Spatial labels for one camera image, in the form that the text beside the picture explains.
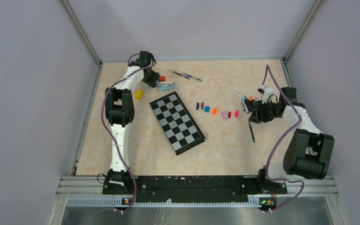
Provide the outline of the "white marker magenta end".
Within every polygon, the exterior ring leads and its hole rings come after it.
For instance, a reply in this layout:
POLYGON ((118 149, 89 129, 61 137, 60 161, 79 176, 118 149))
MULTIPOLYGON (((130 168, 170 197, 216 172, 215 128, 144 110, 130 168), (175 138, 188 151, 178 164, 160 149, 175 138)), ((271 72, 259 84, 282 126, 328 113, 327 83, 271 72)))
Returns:
POLYGON ((245 101, 245 100, 242 100, 242 104, 243 104, 243 106, 244 106, 245 112, 246 112, 246 113, 249 113, 249 110, 248 110, 248 107, 247 107, 247 104, 246 104, 246 101, 245 101))

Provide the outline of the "black highlighter orange cap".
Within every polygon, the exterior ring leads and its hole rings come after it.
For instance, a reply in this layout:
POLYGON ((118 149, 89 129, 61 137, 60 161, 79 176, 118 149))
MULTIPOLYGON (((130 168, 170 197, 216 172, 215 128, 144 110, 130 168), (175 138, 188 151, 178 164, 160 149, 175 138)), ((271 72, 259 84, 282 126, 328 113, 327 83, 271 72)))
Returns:
POLYGON ((250 101, 251 103, 255 103, 255 99, 254 99, 252 96, 250 96, 249 101, 250 101))

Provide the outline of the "black highlighter blue tip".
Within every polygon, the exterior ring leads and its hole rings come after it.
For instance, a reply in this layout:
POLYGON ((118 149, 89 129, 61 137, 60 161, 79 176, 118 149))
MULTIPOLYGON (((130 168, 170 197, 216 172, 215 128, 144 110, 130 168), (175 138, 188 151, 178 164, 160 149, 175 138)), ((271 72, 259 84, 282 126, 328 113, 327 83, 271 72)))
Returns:
POLYGON ((253 104, 251 103, 251 101, 245 96, 244 97, 244 103, 245 103, 245 106, 247 108, 247 110, 251 113, 253 111, 253 104))

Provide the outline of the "black gel pen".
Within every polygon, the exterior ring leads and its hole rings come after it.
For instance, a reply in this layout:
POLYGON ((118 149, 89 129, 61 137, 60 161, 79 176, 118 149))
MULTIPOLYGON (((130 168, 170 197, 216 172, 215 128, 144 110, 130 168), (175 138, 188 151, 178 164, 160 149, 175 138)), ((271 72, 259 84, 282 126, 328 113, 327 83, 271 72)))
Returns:
POLYGON ((251 124, 250 121, 248 121, 248 126, 249 126, 250 133, 251 133, 251 136, 252 136, 252 141, 253 141, 253 143, 255 143, 255 135, 254 135, 252 124, 251 124))

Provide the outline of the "pale purple highlighter cap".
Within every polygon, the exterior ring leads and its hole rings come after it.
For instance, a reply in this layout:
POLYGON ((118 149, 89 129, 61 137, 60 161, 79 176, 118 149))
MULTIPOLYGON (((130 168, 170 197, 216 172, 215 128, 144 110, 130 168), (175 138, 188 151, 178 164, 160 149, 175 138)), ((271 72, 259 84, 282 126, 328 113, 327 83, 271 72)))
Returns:
POLYGON ((228 113, 226 111, 222 111, 221 115, 222 115, 223 119, 228 119, 229 118, 228 113))

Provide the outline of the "blue highlighter cap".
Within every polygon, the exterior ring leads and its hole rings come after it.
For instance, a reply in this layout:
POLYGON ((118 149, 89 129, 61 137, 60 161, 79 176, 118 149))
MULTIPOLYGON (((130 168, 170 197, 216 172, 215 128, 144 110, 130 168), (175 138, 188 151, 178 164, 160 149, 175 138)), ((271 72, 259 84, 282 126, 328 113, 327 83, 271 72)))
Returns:
POLYGON ((209 113, 209 112, 210 112, 210 107, 209 107, 209 106, 205 106, 205 107, 204 107, 204 111, 205 111, 206 113, 209 113))

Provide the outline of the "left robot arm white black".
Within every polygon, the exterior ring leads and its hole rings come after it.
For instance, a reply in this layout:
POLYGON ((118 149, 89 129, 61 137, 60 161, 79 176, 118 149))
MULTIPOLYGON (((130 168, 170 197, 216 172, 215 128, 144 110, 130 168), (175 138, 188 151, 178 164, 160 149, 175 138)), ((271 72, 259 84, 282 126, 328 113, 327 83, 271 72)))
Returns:
POLYGON ((130 191, 132 174, 128 162, 128 133, 135 117, 133 95, 139 82, 155 88, 160 79, 159 73, 152 70, 155 57, 148 51, 141 51, 131 57, 138 58, 127 62, 123 77, 105 90, 101 109, 104 128, 112 138, 112 161, 106 176, 107 185, 113 185, 121 194, 130 191))

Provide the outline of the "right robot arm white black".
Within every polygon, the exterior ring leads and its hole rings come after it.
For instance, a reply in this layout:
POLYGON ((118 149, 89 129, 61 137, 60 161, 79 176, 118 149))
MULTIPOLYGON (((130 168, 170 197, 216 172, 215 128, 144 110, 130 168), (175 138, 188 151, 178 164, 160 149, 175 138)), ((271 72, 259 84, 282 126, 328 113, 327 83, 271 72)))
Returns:
POLYGON ((249 122, 267 123, 284 119, 291 129, 292 139, 283 159, 287 175, 322 180, 326 177, 334 146, 334 137, 324 134, 310 119, 307 108, 296 99, 296 89, 281 88, 279 96, 271 87, 262 85, 261 100, 245 101, 251 115, 249 122))

